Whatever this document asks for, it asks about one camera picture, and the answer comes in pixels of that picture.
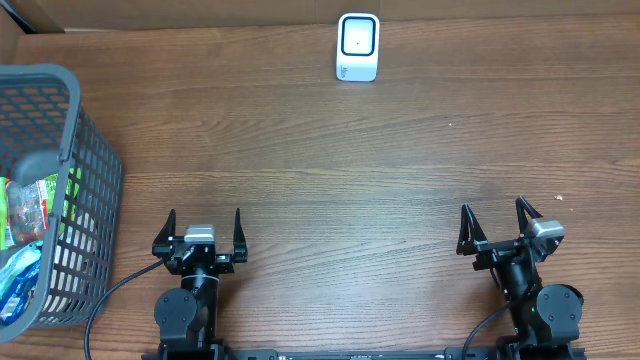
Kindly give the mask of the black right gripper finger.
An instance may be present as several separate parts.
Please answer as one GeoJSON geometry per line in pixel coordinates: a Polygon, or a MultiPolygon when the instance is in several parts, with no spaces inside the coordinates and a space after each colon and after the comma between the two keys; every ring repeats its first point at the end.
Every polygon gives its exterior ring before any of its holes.
{"type": "Polygon", "coordinates": [[[515,206],[519,231],[524,235],[529,225],[529,221],[541,218],[542,215],[523,196],[519,196],[515,200],[515,206]]]}
{"type": "Polygon", "coordinates": [[[478,220],[468,204],[461,207],[461,222],[456,253],[458,255],[473,255],[483,251],[488,246],[488,239],[478,220]]]}

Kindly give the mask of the blue snack bar wrapper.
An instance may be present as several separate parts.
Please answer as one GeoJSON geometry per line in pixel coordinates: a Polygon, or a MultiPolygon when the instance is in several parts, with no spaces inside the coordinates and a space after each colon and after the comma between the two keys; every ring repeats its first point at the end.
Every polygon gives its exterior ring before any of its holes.
{"type": "Polygon", "coordinates": [[[29,305],[40,272],[42,241],[32,242],[1,268],[1,325],[17,321],[29,305]]]}

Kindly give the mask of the green snack bag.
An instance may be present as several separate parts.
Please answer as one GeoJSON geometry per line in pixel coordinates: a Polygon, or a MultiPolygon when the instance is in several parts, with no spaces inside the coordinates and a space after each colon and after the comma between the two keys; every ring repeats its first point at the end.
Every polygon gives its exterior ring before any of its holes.
{"type": "Polygon", "coordinates": [[[24,186],[1,178],[1,250],[44,239],[57,181],[57,174],[24,186]]]}

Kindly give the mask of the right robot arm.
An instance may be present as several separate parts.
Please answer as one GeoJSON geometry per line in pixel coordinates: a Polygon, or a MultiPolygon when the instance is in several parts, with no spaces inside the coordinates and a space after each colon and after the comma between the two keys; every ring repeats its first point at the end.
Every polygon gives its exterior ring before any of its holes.
{"type": "Polygon", "coordinates": [[[488,270],[505,304],[474,327],[456,359],[584,359],[579,339],[584,297],[566,284],[545,286],[537,265],[552,255],[565,236],[564,226],[543,216],[524,197],[515,200],[519,234],[491,242],[468,204],[461,207],[456,253],[473,256],[476,271],[488,270]],[[499,337],[489,348],[474,348],[475,336],[508,313],[514,333],[499,337]]]}

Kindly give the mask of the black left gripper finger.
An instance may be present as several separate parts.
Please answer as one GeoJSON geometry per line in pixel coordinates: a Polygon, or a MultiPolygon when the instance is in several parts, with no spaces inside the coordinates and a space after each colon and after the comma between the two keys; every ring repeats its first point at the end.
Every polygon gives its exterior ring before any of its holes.
{"type": "Polygon", "coordinates": [[[152,254],[159,259],[167,259],[173,254],[172,242],[176,231],[176,211],[171,209],[167,220],[152,243],[152,254]]]}
{"type": "Polygon", "coordinates": [[[234,263],[246,263],[248,261],[248,248],[244,231],[241,225],[241,215],[239,208],[236,209],[234,217],[232,259],[234,263]]]}

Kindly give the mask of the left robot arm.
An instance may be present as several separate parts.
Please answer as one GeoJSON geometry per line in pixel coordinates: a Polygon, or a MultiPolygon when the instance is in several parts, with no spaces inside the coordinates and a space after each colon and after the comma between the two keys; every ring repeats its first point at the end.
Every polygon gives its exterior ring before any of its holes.
{"type": "Polygon", "coordinates": [[[152,243],[152,254],[169,273],[180,277],[180,286],[164,292],[154,306],[159,345],[143,360],[230,360],[236,355],[216,335],[220,276],[232,274],[234,265],[248,261],[248,248],[240,212],[234,216],[233,251],[216,251],[211,225],[191,225],[176,234],[172,210],[152,243]]]}

